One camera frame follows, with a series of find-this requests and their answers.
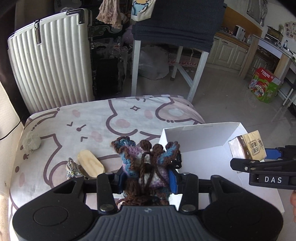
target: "gray ribbed cover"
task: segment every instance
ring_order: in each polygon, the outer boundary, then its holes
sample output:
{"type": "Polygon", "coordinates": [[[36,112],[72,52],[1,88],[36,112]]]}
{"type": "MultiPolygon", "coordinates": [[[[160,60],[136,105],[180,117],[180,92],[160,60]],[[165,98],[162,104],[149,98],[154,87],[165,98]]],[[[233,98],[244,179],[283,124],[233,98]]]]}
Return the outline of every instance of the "gray ribbed cover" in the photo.
{"type": "Polygon", "coordinates": [[[40,20],[41,43],[35,24],[8,39],[8,54],[17,86],[31,114],[94,100],[88,41],[88,10],[66,12],[40,20]]]}
{"type": "Polygon", "coordinates": [[[183,215],[175,206],[123,206],[114,215],[102,216],[80,241],[218,241],[194,215],[183,215]]]}

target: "white suitcase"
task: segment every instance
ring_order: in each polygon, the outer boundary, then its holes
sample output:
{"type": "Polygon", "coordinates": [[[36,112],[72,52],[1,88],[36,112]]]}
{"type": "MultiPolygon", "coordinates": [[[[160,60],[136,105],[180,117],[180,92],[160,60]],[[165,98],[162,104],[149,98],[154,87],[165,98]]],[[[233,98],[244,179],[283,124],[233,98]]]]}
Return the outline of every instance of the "white suitcase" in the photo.
{"type": "Polygon", "coordinates": [[[8,39],[17,86],[31,114],[94,100],[88,27],[91,11],[43,18],[8,39]]]}

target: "metal screw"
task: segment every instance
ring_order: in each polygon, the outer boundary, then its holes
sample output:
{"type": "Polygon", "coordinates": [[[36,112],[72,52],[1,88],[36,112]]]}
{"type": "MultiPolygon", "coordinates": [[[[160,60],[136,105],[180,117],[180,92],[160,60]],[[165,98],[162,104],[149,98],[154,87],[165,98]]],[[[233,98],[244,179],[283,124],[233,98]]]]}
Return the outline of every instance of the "metal screw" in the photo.
{"type": "Polygon", "coordinates": [[[100,206],[100,210],[103,212],[110,212],[114,209],[114,206],[112,204],[102,204],[100,206]]]}
{"type": "Polygon", "coordinates": [[[193,206],[192,204],[185,204],[181,207],[181,210],[183,212],[193,212],[195,211],[196,207],[193,206]]]}

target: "open white box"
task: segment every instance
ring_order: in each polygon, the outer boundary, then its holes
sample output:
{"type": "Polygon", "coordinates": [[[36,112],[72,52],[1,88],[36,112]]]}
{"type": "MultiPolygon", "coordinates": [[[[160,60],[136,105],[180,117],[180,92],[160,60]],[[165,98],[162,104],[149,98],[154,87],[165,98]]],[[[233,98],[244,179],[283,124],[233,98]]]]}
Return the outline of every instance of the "open white box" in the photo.
{"type": "MultiPolygon", "coordinates": [[[[159,144],[165,147],[170,141],[178,141],[182,155],[180,173],[189,172],[200,179],[220,175],[273,204],[283,213],[285,210],[277,189],[250,186],[248,173],[237,172],[230,167],[232,154],[228,141],[246,133],[238,122],[180,126],[163,129],[159,144]]],[[[173,195],[170,204],[178,208],[180,200],[180,195],[173,195]]],[[[199,209],[209,204],[208,194],[199,194],[199,209]]]]}

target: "black cable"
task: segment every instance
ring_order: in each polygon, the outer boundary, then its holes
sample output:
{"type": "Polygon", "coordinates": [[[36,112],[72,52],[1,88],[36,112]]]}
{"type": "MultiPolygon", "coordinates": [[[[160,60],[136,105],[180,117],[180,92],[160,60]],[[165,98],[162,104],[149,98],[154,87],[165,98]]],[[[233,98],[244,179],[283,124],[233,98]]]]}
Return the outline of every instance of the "black cable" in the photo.
{"type": "Polygon", "coordinates": [[[2,137],[1,139],[0,139],[0,141],[2,141],[4,138],[6,138],[6,137],[8,137],[8,135],[11,133],[11,132],[13,132],[13,130],[15,129],[15,128],[17,128],[17,126],[19,125],[21,123],[21,121],[6,135],[6,136],[4,136],[4,137],[2,137]]]}

